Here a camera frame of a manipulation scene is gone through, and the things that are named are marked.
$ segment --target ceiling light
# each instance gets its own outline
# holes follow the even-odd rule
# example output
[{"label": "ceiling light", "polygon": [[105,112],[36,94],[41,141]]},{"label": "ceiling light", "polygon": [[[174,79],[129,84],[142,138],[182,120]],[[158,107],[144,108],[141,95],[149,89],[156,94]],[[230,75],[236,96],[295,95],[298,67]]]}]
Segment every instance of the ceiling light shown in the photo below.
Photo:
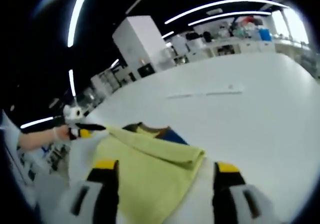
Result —
[{"label": "ceiling light", "polygon": [[45,119],[36,120],[36,121],[30,122],[30,123],[24,124],[24,125],[20,126],[20,128],[24,129],[24,128],[27,128],[29,126],[36,125],[36,124],[39,124],[39,123],[42,123],[42,122],[46,122],[48,120],[53,120],[53,119],[54,119],[53,117],[48,117],[48,118],[45,118]]},{"label": "ceiling light", "polygon": [[172,34],[174,34],[174,31],[171,31],[171,32],[163,35],[162,38],[164,39],[164,38],[166,38],[166,37],[168,37],[168,36],[170,36],[170,35],[172,35]]},{"label": "ceiling light", "polygon": [[233,12],[233,13],[227,13],[227,14],[222,14],[222,15],[215,15],[215,16],[211,16],[202,20],[198,20],[195,22],[192,22],[190,24],[188,24],[188,26],[192,26],[192,25],[196,25],[198,23],[207,21],[207,20],[213,20],[213,19],[217,19],[217,18],[221,18],[221,17],[227,17],[227,16],[233,16],[233,15],[271,15],[271,13],[269,12],[262,12],[262,11],[241,11],[241,12]]},{"label": "ceiling light", "polygon": [[70,26],[69,26],[69,34],[68,34],[68,47],[71,47],[74,44],[75,39],[75,32],[76,32],[76,26],[77,21],[79,18],[80,10],[82,8],[82,5],[84,4],[85,0],[76,0],[74,5],[74,10],[72,12]]},{"label": "ceiling light", "polygon": [[274,6],[279,6],[279,7],[282,7],[282,8],[289,8],[289,6],[286,6],[286,5],[282,5],[282,4],[279,4],[277,2],[274,2],[274,1],[269,1],[269,0],[223,0],[223,1],[218,1],[218,2],[214,2],[214,3],[210,3],[210,4],[207,4],[207,5],[202,5],[202,6],[199,6],[199,7],[196,7],[192,10],[188,10],[182,14],[179,14],[169,20],[167,20],[164,24],[169,24],[183,16],[186,16],[188,14],[191,14],[195,11],[198,11],[198,10],[202,10],[202,9],[205,9],[205,8],[209,8],[209,7],[212,7],[212,6],[217,6],[217,5],[223,5],[223,4],[230,4],[230,3],[239,3],[239,2],[253,2],[253,3],[263,3],[263,4],[269,4],[269,5],[274,5]]},{"label": "ceiling light", "polygon": [[113,68],[114,66],[116,66],[116,64],[119,62],[119,59],[116,59],[116,61],[114,61],[112,63],[112,65],[110,66],[110,69]]},{"label": "ceiling light", "polygon": [[76,90],[75,90],[75,84],[74,84],[74,71],[73,70],[69,70],[69,80],[70,80],[70,86],[71,86],[71,91],[72,91],[72,96],[75,97],[76,96]]}]

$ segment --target yellow towel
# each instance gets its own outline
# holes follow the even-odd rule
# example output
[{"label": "yellow towel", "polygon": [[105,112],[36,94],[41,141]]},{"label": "yellow towel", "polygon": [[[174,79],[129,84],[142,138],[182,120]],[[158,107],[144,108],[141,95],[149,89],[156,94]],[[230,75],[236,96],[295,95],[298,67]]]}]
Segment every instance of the yellow towel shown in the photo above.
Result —
[{"label": "yellow towel", "polygon": [[119,160],[119,208],[131,223],[162,223],[192,184],[205,152],[108,127],[110,135],[96,148],[93,166]]}]

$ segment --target white table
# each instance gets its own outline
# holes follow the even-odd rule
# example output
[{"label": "white table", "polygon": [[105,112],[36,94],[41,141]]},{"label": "white table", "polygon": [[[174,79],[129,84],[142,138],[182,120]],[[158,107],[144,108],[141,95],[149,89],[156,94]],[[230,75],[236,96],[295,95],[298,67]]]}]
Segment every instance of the white table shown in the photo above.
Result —
[{"label": "white table", "polygon": [[[242,94],[167,99],[189,92],[242,86]],[[166,223],[212,223],[211,162],[236,165],[247,183],[273,202],[281,220],[304,206],[320,170],[320,86],[282,54],[229,55],[190,63],[134,82],[116,91],[87,118],[123,127],[144,122],[171,126],[210,161],[181,206]],[[96,144],[74,143],[71,182],[89,171]]]}]

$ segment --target window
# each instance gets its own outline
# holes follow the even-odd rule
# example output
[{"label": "window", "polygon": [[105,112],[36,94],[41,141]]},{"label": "window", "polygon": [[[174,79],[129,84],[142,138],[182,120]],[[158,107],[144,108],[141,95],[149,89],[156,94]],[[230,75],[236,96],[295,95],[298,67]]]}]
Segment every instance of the window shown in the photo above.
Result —
[{"label": "window", "polygon": [[283,34],[283,36],[289,37],[289,31],[280,10],[272,13],[272,19],[274,20],[274,25],[277,33],[279,35]]},{"label": "window", "polygon": [[284,9],[283,12],[288,20],[292,38],[308,44],[309,41],[306,35],[307,32],[300,16],[293,9]]}]

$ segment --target blue container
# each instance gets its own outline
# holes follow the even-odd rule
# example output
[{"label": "blue container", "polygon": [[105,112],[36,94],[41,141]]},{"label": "blue container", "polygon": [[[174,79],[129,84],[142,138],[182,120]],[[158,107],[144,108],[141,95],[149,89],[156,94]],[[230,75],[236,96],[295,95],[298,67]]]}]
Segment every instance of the blue container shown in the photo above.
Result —
[{"label": "blue container", "polygon": [[261,40],[263,40],[263,41],[271,41],[272,40],[268,29],[259,30],[259,34],[260,34]]}]

